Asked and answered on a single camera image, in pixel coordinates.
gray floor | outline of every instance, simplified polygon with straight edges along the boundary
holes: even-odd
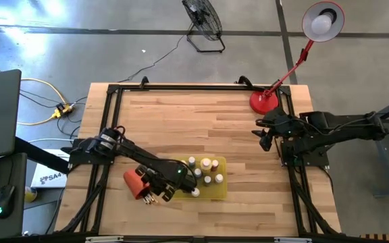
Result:
[[[240,75],[253,82],[271,83],[286,71],[286,59],[274,0],[211,0],[224,30],[272,32],[275,36],[224,36],[227,49],[220,55],[202,55],[183,39],[169,57],[135,77],[152,82],[223,82]],[[282,0],[290,32],[301,31],[305,10],[316,1]],[[389,33],[389,1],[339,0],[346,13],[343,32]],[[190,24],[180,0],[0,0],[0,25],[97,28],[120,30],[186,30]],[[91,82],[122,80],[151,65],[172,49],[177,35],[24,34],[22,28],[0,32],[0,68],[22,70],[23,77],[41,78],[58,87],[69,101],[86,96]],[[335,38],[314,44],[307,63],[297,71],[299,84],[308,84],[316,110],[337,114],[366,113],[389,103],[389,38]],[[201,46],[215,46],[201,36]],[[307,39],[289,38],[294,61]],[[25,90],[57,99],[46,86],[22,84]],[[48,109],[21,99],[19,121],[36,122]],[[82,109],[73,119],[82,117]],[[71,132],[77,125],[66,123]],[[25,140],[67,138],[56,121],[41,126],[18,126]],[[37,143],[59,148],[64,142]],[[342,230],[357,236],[389,233],[389,197],[375,199],[373,190],[385,186],[374,143],[351,141],[330,152],[331,174]],[[27,182],[34,164],[28,165]],[[55,200],[58,190],[44,192],[39,202]],[[25,210],[24,230],[44,233],[55,203]]]

desk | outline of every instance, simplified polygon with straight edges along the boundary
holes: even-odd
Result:
[[[22,234],[25,173],[26,154],[19,153],[0,158],[0,188],[7,184],[16,187],[14,191],[13,213],[6,219],[0,219],[0,238],[20,236]]]
[[[99,133],[107,85],[91,84],[81,138]],[[295,113],[312,111],[308,87],[290,89]],[[297,236],[288,171],[280,166],[277,149],[264,152],[258,137],[250,133],[260,129],[255,119],[261,118],[249,107],[250,95],[225,90],[124,92],[118,125],[126,127],[126,137],[159,157],[225,157],[228,197],[224,201],[173,199],[147,206],[133,199],[123,179],[123,173],[137,164],[118,157],[109,174],[100,234]],[[66,226],[84,202],[90,170],[90,165],[81,165],[68,176],[56,230]],[[329,179],[314,167],[307,168],[307,175],[314,205],[340,231]],[[94,212],[93,205],[89,229]],[[308,229],[305,207],[302,212]]]

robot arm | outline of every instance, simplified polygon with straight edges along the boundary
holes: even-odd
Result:
[[[267,113],[256,124],[269,128],[268,132],[252,131],[261,137],[259,144],[265,151],[271,148],[273,137],[286,139],[293,155],[310,153],[319,147],[352,139],[381,140],[388,131],[374,112],[365,115],[333,115],[328,112],[308,112],[300,118],[287,115],[278,107]]]
[[[192,192],[197,186],[186,164],[173,159],[160,159],[128,140],[124,132],[121,133],[117,128],[104,128],[98,136],[83,140],[73,153],[88,153],[93,159],[124,156],[140,163],[135,170],[136,174],[145,184],[149,183],[154,194],[165,192],[165,201],[169,201],[177,190]]]

black cable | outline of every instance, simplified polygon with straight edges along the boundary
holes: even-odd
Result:
[[[318,168],[320,168],[323,172],[325,172],[325,174],[326,174],[326,175],[328,176],[328,178],[330,179],[331,191],[332,191],[332,193],[334,193],[334,186],[333,186],[333,184],[332,184],[332,178],[331,178],[330,174],[329,174],[328,171],[327,171],[325,168],[323,168],[322,166],[318,166]]]
[[[185,34],[181,36],[181,38],[178,40],[178,42],[176,43],[176,46],[170,50],[170,52],[166,53],[166,55],[164,55],[163,57],[161,57],[160,59],[158,59],[157,61],[155,61],[153,63],[153,65],[150,65],[148,67],[144,67],[144,68],[141,68],[139,71],[135,72],[134,74],[132,74],[131,76],[128,76],[125,80],[121,80],[121,81],[118,81],[118,82],[125,82],[125,81],[131,81],[131,79],[133,79],[136,75],[138,75],[141,71],[143,70],[147,70],[149,68],[152,68],[155,66],[155,64],[157,64],[159,61],[161,61],[162,59],[164,59],[165,57],[167,57],[170,53],[172,53],[172,51],[175,51],[177,48],[178,48],[178,45],[180,44],[180,41],[182,40],[182,38],[186,36]]]
[[[67,119],[68,119],[68,121],[71,122],[71,123],[78,123],[78,122],[81,122],[81,121],[82,121],[82,119],[80,119],[80,120],[78,120],[78,121],[72,121],[72,120],[70,119],[70,114],[67,114]]]
[[[28,209],[37,208],[37,207],[39,207],[39,206],[48,205],[48,204],[51,204],[51,203],[53,203],[53,202],[55,202],[55,201],[45,202],[45,203],[43,203],[43,204],[41,204],[41,205],[34,205],[34,206],[32,206],[32,207],[24,208],[24,211],[25,211],[25,210],[28,210]]]
[[[61,204],[61,197],[62,197],[62,193],[64,192],[64,189],[65,189],[65,188],[62,188],[62,189],[61,189],[61,193],[59,193],[59,198],[58,198],[58,202],[57,202],[57,207],[55,208],[55,212],[53,213],[51,223],[50,223],[49,226],[47,227],[45,234],[47,234],[47,232],[49,232],[49,230],[51,229],[51,226],[52,226],[53,221],[54,221],[55,218],[57,217],[57,212],[58,212],[59,205]]]
[[[25,93],[28,93],[28,94],[30,94],[30,95],[34,95],[34,96],[36,96],[36,97],[39,97],[39,98],[42,98],[42,99],[45,99],[45,100],[48,100],[48,101],[53,101],[53,102],[55,102],[55,103],[61,103],[61,101],[56,101],[56,100],[53,100],[53,99],[49,99],[49,98],[46,98],[46,97],[42,97],[42,96],[40,96],[40,95],[38,95],[38,94],[34,94],[34,93],[32,93],[32,92],[29,92],[29,91],[25,91],[25,90],[22,90],[22,89],[20,89],[20,91],[25,92]]]
[[[75,104],[83,104],[83,105],[85,105],[85,103],[78,103],[78,102],[81,101],[82,99],[86,99],[86,98],[88,98],[88,97],[87,96],[82,97],[82,98],[78,99],[77,101],[74,101],[74,103]]]
[[[10,180],[11,180],[11,174],[13,173],[13,166],[14,166],[14,162],[13,162],[13,158],[10,157],[11,159],[11,167],[10,167],[10,175],[8,176],[8,182],[7,182],[7,185],[10,184]]]
[[[46,98],[46,97],[42,97],[42,96],[40,96],[40,95],[38,95],[38,94],[34,94],[33,92],[25,91],[25,90],[22,90],[22,89],[20,89],[20,91],[25,92],[25,93],[28,93],[28,94],[30,94],[30,95],[34,95],[34,96],[36,96],[36,97],[39,97],[39,98],[42,98],[42,99],[45,99],[45,100],[48,100],[48,101],[52,101],[52,102],[58,103],[58,104],[67,104],[67,105],[73,105],[73,104],[75,104],[75,105],[85,105],[85,103],[78,103],[78,101],[81,101],[82,99],[85,99],[86,97],[83,97],[83,98],[81,98],[81,99],[78,99],[78,100],[75,101],[74,103],[63,103],[62,101],[56,101],[56,100],[53,100],[53,99],[49,99],[49,98]]]
[[[70,139],[72,139],[72,137],[73,137],[73,135],[74,135],[74,132],[75,132],[77,129],[79,129],[79,128],[80,128],[80,126],[78,126],[77,128],[74,128],[74,129],[73,129],[72,133],[70,134]]]
[[[46,108],[55,108],[55,106],[48,106],[48,105],[44,105],[44,104],[41,104],[33,99],[31,99],[30,97],[27,97],[26,95],[22,94],[22,93],[19,93],[19,95],[22,95],[23,97],[29,99],[30,101],[36,103],[37,105],[41,105],[42,107],[46,107]]]
[[[59,121],[60,121],[61,118],[62,118],[62,116],[60,116],[60,117],[58,118],[58,120],[57,120],[57,127],[58,127],[58,130],[59,130],[62,134],[65,134],[65,135],[67,135],[67,136],[70,136],[71,134],[68,134],[68,133],[64,132],[64,131],[59,127]]]

light bulb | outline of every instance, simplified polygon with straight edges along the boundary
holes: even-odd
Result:
[[[331,18],[325,14],[317,16],[311,23],[311,29],[315,34],[325,34],[331,28]]]

